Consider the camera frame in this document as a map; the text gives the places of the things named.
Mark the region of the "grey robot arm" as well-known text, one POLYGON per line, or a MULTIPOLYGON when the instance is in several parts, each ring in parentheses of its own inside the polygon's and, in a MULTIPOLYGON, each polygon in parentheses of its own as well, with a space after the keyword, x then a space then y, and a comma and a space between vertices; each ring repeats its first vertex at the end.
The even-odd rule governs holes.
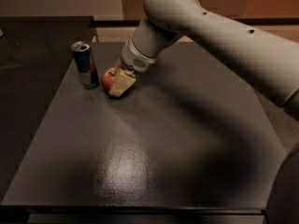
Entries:
POLYGON ((147 18, 117 61, 130 75, 145 72, 182 35, 204 48, 251 87, 299 118, 299 46, 209 12, 198 0, 145 0, 147 18))

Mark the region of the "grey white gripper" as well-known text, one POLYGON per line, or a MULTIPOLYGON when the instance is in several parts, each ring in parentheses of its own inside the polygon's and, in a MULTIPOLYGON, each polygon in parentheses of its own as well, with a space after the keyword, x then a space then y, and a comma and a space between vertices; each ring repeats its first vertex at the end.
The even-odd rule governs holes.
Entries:
POLYGON ((122 69, 124 66, 137 73, 146 72, 156 60, 143 55, 134 45, 133 39, 129 38, 122 47, 121 57, 115 67, 120 68, 111 73, 113 81, 108 94, 112 97, 121 97, 136 82, 133 71, 122 69))

